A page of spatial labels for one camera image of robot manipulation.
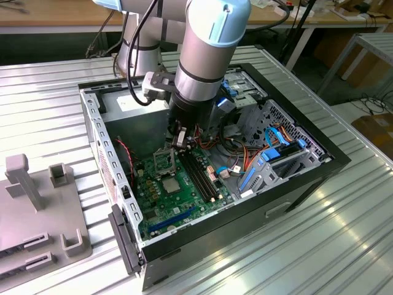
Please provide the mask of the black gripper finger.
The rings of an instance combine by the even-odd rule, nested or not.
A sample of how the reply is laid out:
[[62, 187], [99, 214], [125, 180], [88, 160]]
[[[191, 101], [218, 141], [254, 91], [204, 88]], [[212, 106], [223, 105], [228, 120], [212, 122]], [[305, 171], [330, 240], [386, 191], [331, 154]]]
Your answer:
[[199, 128], [197, 124], [195, 124], [193, 132], [191, 135], [187, 137], [187, 144], [186, 144], [186, 150], [192, 150], [198, 147], [199, 145]]
[[170, 124], [170, 132], [173, 136], [172, 147], [178, 151], [185, 150], [189, 132], [188, 128], [176, 119]]

